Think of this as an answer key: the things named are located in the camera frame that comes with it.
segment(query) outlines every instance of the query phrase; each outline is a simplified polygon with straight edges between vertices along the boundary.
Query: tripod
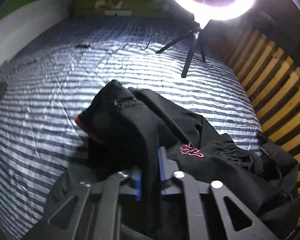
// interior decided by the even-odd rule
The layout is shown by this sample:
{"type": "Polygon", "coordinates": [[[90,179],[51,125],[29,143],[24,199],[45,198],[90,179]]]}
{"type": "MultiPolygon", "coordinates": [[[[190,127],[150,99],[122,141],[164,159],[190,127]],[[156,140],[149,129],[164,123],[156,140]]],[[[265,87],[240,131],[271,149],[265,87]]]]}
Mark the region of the tripod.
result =
{"type": "Polygon", "coordinates": [[[186,63],[185,66],[183,67],[183,71],[181,74],[182,78],[185,78],[187,76],[189,67],[190,67],[190,63],[192,61],[192,57],[194,54],[194,50],[195,50],[195,46],[197,45],[198,39],[199,39],[199,46],[200,46],[200,51],[201,51],[201,56],[202,56],[202,61],[204,63],[206,63],[206,56],[204,53],[204,49],[203,49],[203,44],[202,44],[202,29],[197,27],[195,30],[191,30],[189,31],[187,34],[183,35],[183,36],[179,36],[176,37],[174,40],[172,40],[171,42],[169,42],[166,46],[164,46],[162,49],[158,50],[156,52],[156,54],[160,54],[162,52],[164,52],[166,49],[170,48],[171,46],[175,45],[177,42],[184,40],[185,38],[187,38],[188,36],[193,35],[194,36],[194,40],[193,43],[190,46],[189,52],[188,52],[188,56],[186,58],[186,63]]]}

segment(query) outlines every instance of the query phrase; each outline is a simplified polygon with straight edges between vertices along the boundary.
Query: ring light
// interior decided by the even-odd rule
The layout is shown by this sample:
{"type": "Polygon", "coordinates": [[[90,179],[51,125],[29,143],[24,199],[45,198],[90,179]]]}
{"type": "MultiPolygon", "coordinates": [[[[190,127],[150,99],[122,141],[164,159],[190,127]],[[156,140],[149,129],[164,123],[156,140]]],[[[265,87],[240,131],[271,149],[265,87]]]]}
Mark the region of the ring light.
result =
{"type": "Polygon", "coordinates": [[[194,0],[175,0],[181,7],[194,14],[195,21],[204,28],[210,19],[229,20],[247,12],[255,0],[235,0],[225,7],[212,7],[194,0]]]}

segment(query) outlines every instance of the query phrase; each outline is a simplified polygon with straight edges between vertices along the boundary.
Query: pillowcase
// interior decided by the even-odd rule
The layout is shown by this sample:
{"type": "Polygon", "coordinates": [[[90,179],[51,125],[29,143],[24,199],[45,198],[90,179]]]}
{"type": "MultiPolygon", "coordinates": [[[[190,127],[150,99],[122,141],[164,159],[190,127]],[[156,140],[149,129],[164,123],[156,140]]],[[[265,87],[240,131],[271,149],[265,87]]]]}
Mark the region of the pillowcase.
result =
{"type": "Polygon", "coordinates": [[[156,0],[76,0],[75,15],[167,17],[163,3],[156,0]]]}

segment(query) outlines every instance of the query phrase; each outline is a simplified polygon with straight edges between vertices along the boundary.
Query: triangular cutout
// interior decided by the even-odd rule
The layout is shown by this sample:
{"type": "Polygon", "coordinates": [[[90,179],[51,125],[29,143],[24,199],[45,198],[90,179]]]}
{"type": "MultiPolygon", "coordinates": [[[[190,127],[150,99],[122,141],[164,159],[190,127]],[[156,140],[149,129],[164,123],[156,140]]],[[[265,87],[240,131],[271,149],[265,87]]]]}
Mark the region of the triangular cutout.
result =
{"type": "Polygon", "coordinates": [[[60,229],[67,229],[78,197],[71,198],[50,220],[49,224],[60,229]]]}
{"type": "Polygon", "coordinates": [[[252,226],[252,221],[229,197],[224,197],[224,201],[235,231],[241,231],[252,226]]]}

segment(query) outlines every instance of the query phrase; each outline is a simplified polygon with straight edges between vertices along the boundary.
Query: bed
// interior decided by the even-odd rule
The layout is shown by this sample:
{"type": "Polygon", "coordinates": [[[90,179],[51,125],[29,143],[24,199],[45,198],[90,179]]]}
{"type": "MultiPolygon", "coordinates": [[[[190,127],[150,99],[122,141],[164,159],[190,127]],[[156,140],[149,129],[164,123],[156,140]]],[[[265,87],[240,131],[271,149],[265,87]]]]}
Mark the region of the bed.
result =
{"type": "Polygon", "coordinates": [[[168,19],[93,16],[61,22],[0,68],[0,227],[20,239],[40,220],[49,191],[72,162],[87,158],[74,117],[112,79],[151,89],[203,115],[237,146],[259,152],[260,124],[233,71],[200,53],[181,72],[188,40],[163,44],[191,26],[168,19]]]}

